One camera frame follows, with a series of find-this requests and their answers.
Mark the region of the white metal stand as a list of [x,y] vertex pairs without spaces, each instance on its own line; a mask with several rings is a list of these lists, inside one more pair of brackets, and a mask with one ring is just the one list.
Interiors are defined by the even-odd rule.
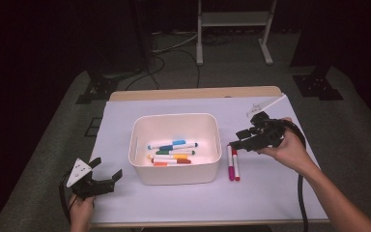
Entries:
[[197,9],[197,43],[196,64],[204,64],[202,35],[203,29],[209,27],[244,27],[263,26],[263,36],[258,40],[265,63],[272,65],[273,60],[268,49],[268,38],[273,22],[274,11],[277,0],[271,0],[270,8],[261,12],[227,12],[227,13],[204,13],[202,11],[202,0],[198,0]]

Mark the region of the dark green marker pen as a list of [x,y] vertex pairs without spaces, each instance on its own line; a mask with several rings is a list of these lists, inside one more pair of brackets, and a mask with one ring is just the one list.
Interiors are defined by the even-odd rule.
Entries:
[[195,155],[193,150],[156,151],[156,155]]

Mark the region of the person's right hand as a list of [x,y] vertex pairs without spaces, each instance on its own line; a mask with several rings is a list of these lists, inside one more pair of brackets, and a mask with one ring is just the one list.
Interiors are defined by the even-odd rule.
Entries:
[[258,150],[257,153],[272,157],[305,178],[320,172],[320,169],[308,155],[300,139],[290,129],[285,130],[283,140],[278,147],[263,148]]

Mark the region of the red marker pen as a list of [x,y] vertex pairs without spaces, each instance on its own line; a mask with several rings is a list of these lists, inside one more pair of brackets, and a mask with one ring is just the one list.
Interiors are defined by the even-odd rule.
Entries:
[[234,174],[235,174],[235,181],[239,181],[241,179],[240,169],[239,169],[239,160],[238,160],[238,152],[236,149],[232,149],[232,158],[233,158],[233,165],[234,165]]

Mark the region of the magenta marker pen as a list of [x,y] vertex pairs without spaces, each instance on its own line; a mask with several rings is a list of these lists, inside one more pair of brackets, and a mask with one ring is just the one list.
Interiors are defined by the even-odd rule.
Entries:
[[232,147],[229,144],[227,145],[227,160],[228,160],[228,177],[230,181],[234,181],[235,170],[234,170],[234,163],[233,163],[233,154],[232,154]]

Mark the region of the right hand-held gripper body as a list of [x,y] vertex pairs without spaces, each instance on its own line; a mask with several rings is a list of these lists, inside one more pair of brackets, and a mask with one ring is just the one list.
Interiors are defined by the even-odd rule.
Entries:
[[251,137],[248,140],[249,151],[257,151],[266,147],[277,147],[282,142],[285,131],[278,119],[272,119],[269,110],[287,99],[286,95],[254,103],[246,113],[252,127],[248,130]]

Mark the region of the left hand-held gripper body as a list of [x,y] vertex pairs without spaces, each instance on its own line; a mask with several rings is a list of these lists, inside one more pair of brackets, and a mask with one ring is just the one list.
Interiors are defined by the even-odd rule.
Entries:
[[103,181],[93,179],[93,169],[82,159],[77,159],[71,168],[67,187],[82,199],[114,191],[115,183],[112,179]]

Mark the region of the black floor hatch frame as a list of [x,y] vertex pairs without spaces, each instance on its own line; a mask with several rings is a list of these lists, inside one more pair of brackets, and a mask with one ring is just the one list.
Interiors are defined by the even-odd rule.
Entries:
[[91,119],[91,122],[86,129],[84,136],[85,137],[96,137],[98,135],[98,132],[100,130],[100,124],[101,124],[101,117],[93,117]]

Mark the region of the light blue marker pen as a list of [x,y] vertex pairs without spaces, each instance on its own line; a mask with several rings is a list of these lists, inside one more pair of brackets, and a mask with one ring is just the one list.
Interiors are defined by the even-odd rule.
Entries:
[[159,149],[160,147],[164,146],[171,146],[171,145],[182,145],[186,144],[185,140],[173,140],[173,141],[165,141],[165,142],[155,142],[151,143],[147,146],[148,150],[153,150],[153,149]]

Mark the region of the brown marker pen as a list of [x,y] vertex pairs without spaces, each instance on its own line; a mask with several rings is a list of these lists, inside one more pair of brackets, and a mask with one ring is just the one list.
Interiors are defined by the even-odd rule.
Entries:
[[190,164],[189,159],[151,159],[152,163],[176,163],[176,164]]

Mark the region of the dark blue marker pen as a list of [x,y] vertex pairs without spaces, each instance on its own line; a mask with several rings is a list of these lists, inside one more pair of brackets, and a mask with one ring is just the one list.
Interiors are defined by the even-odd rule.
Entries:
[[198,143],[186,143],[186,144],[176,144],[176,145],[166,145],[159,147],[160,151],[173,151],[186,148],[196,148]]

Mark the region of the person's left hand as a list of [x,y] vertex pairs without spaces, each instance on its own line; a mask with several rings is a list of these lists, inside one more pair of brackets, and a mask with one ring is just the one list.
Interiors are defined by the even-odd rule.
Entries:
[[70,198],[71,232],[89,232],[90,219],[94,211],[94,197],[82,200],[73,194]]

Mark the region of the yellow marker pen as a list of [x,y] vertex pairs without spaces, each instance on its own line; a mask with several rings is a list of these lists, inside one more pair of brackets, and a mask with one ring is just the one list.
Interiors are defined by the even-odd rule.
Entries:
[[188,155],[148,155],[147,158],[160,160],[187,160]]

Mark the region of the black stand base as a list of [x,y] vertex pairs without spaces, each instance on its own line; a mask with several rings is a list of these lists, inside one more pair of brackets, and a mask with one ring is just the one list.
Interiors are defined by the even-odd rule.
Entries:
[[293,76],[303,97],[317,97],[320,101],[342,101],[343,97],[327,80],[330,65],[318,65],[310,74]]
[[119,80],[108,78],[100,72],[93,70],[87,71],[89,84],[83,94],[76,101],[76,104],[89,104],[92,101],[108,100],[113,92],[116,91]]

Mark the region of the white plastic storage bin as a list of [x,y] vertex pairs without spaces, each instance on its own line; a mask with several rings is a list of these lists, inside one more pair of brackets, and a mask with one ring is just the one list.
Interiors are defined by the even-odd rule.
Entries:
[[[159,149],[148,150],[155,142],[185,140],[198,143],[188,155],[190,164],[153,166],[148,155]],[[212,181],[222,157],[222,148],[216,119],[208,113],[185,113],[144,116],[133,125],[128,160],[145,185],[185,185]]]

